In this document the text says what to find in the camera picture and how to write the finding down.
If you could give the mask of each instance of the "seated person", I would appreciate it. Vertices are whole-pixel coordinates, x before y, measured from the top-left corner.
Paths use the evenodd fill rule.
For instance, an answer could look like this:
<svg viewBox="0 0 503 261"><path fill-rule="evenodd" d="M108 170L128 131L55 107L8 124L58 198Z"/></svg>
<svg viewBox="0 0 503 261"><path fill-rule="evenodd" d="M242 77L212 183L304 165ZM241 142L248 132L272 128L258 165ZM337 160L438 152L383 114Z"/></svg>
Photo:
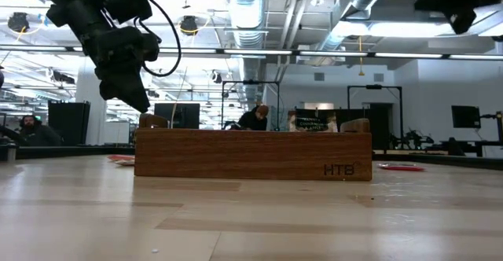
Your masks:
<svg viewBox="0 0 503 261"><path fill-rule="evenodd" d="M19 134L29 146L60 146L61 136L52 128L42 125L35 116L23 116Z"/></svg>
<svg viewBox="0 0 503 261"><path fill-rule="evenodd" d="M258 105L250 112L244 113L237 124L246 131L265 131L267 130L267 114L269 107Z"/></svg>

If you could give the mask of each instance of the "white pillar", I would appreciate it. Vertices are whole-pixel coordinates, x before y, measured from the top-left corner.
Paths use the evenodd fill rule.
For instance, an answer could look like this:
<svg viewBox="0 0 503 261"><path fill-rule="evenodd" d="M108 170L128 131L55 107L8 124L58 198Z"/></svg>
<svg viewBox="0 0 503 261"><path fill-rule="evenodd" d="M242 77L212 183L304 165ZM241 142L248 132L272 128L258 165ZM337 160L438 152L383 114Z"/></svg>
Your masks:
<svg viewBox="0 0 503 261"><path fill-rule="evenodd" d="M105 143L105 121L107 102L100 96L100 80L94 74L93 61L86 57L79 68L75 101L88 101L91 105L87 124L86 144L103 145Z"/></svg>

